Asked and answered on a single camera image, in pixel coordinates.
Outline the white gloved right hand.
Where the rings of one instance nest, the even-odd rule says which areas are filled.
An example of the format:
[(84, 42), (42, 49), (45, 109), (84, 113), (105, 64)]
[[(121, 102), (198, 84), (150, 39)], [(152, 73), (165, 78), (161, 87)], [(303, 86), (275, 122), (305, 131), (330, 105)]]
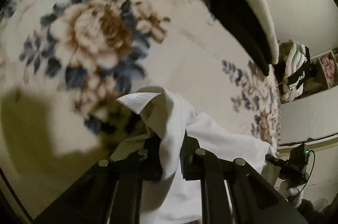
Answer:
[(298, 187), (289, 186), (287, 181), (282, 181), (278, 192), (296, 209), (301, 206), (304, 193)]

